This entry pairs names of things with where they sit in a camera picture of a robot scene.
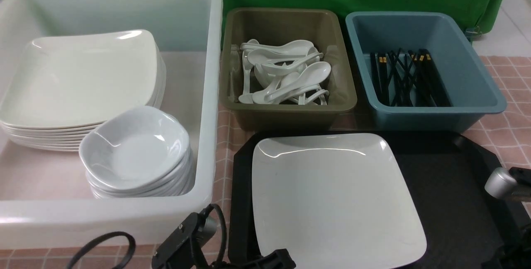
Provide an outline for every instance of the black cable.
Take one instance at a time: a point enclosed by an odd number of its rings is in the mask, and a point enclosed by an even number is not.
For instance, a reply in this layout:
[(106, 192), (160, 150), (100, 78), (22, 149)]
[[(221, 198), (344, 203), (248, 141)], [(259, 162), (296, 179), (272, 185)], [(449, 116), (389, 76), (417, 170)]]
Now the black cable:
[(74, 254), (72, 259), (70, 259), (70, 262), (68, 262), (68, 265), (66, 265), (66, 269), (74, 268), (74, 265), (83, 256), (85, 256), (85, 254), (87, 254), (87, 252), (91, 251), (93, 248), (95, 248), (96, 246), (98, 246), (102, 242), (104, 242), (106, 240), (109, 240), (111, 238), (114, 238), (114, 237), (119, 237), (119, 236), (124, 236), (124, 237), (127, 238), (127, 241), (129, 241), (129, 248), (127, 248), (127, 252), (125, 253), (125, 256), (122, 259), (122, 261), (118, 265), (114, 266), (111, 269), (123, 269), (123, 268), (125, 268), (125, 265), (127, 265), (127, 263), (129, 263), (129, 261), (131, 261), (131, 258), (133, 257), (134, 251), (136, 249), (136, 242), (135, 242), (133, 236), (129, 235), (128, 233), (125, 233), (125, 232), (112, 232), (112, 233), (108, 233), (108, 234), (105, 234), (105, 235), (101, 235), (100, 237), (97, 237), (97, 238), (91, 240), (91, 242), (88, 242), (87, 244), (85, 244), (85, 246), (81, 247), (81, 249), (78, 252), (76, 252), (76, 254)]
[[(212, 210), (216, 210), (216, 213), (218, 214), (219, 223), (222, 228), (222, 244), (219, 248), (218, 257), (216, 258), (216, 261), (210, 265), (212, 269), (220, 269), (221, 267), (226, 267), (227, 264), (223, 261), (223, 256), (225, 254), (225, 249), (227, 247), (227, 224), (225, 223), (225, 217), (223, 216), (223, 212), (221, 207), (218, 204), (210, 204), (205, 209), (201, 211), (201, 216), (203, 218), (208, 218), (210, 212)], [(191, 247), (192, 252), (192, 259), (194, 261), (194, 265), (199, 268), (197, 265), (199, 262), (197, 261), (197, 256), (194, 254), (194, 249)]]

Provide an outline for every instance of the blue plastic bin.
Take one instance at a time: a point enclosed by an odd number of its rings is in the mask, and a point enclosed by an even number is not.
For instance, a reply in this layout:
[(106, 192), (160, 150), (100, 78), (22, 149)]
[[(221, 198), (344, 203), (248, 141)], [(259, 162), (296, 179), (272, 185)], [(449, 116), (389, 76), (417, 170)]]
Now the blue plastic bin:
[[(445, 14), (353, 12), (346, 18), (362, 82), (378, 129), (457, 131), (485, 114), (499, 114), (507, 101), (471, 44)], [(372, 85), (370, 53), (426, 48), (430, 51), (452, 107), (389, 107)]]

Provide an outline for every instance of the black chopsticks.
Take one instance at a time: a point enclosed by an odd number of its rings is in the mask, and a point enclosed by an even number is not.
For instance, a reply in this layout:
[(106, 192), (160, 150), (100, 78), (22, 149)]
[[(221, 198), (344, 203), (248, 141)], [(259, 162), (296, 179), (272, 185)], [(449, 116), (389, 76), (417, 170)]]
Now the black chopsticks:
[(396, 53), (371, 53), (370, 71), (377, 98), (387, 106), (452, 106), (436, 63), (424, 48), (418, 53), (403, 52), (401, 48)]

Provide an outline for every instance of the pink tiled table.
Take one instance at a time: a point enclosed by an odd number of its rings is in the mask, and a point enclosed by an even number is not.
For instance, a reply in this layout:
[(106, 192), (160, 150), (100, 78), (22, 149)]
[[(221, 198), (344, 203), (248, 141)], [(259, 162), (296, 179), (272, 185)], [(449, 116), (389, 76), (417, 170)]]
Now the pink tiled table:
[[(508, 108), (502, 114), (482, 118), (464, 135), (494, 152), (505, 167), (531, 167), (531, 58), (482, 57)], [(358, 90), (360, 80), (356, 79)], [(333, 129), (370, 129), (372, 122), (363, 96), (353, 113), (342, 114)], [(216, 176), (212, 201), (218, 203), (230, 225), (232, 169), (234, 153), (253, 133), (239, 128), (234, 115), (219, 106)], [(203, 247), (212, 262), (220, 245), (219, 232)], [(156, 245), (140, 245), (127, 269), (149, 269)], [(39, 250), (0, 250), (0, 269), (64, 269), (78, 248), (42, 248)], [(97, 247), (83, 258), (77, 269), (110, 269), (127, 247)]]

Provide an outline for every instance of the black serving tray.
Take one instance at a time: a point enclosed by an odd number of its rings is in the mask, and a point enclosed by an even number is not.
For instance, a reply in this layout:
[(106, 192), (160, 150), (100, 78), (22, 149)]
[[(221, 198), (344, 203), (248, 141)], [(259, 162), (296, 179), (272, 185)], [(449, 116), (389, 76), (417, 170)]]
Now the black serving tray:
[(242, 264), (263, 254), (254, 230), (253, 152), (271, 137), (374, 133), (384, 138), (400, 166), (424, 228), (427, 250), (411, 269), (480, 269), (497, 248), (515, 244), (531, 223), (522, 203), (491, 197), (484, 185), (500, 167), (496, 155), (452, 132), (330, 131), (258, 133), (234, 155), (228, 257)]

